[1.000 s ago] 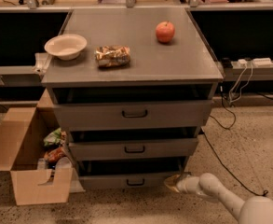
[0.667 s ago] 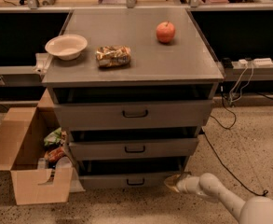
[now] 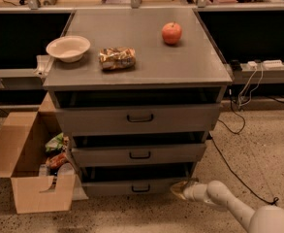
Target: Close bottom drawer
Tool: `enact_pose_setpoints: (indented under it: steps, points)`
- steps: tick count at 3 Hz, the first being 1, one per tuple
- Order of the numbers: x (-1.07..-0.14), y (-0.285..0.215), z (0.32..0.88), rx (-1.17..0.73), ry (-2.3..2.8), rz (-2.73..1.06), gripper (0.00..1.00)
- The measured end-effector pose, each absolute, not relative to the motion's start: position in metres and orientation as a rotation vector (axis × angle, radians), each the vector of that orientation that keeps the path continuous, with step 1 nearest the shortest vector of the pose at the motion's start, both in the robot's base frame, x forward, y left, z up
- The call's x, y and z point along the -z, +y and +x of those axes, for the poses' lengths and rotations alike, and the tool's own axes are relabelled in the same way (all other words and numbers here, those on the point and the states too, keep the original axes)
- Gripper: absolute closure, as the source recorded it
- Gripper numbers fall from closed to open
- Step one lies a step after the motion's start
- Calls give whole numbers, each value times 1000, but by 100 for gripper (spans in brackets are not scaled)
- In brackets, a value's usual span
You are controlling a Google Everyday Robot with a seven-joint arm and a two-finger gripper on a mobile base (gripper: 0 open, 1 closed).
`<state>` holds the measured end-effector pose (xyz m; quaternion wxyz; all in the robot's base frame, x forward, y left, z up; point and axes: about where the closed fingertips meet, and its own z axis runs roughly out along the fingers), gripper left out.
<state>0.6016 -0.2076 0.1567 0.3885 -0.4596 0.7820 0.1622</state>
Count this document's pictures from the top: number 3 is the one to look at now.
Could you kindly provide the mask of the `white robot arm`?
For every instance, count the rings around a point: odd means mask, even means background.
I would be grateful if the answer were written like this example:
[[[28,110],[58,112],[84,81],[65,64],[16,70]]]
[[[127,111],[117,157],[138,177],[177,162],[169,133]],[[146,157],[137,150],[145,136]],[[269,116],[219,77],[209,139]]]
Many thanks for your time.
[[[247,233],[284,233],[284,209],[267,205],[254,210],[219,181],[181,181],[171,186],[171,192],[182,200],[203,202],[212,209],[229,211]]]

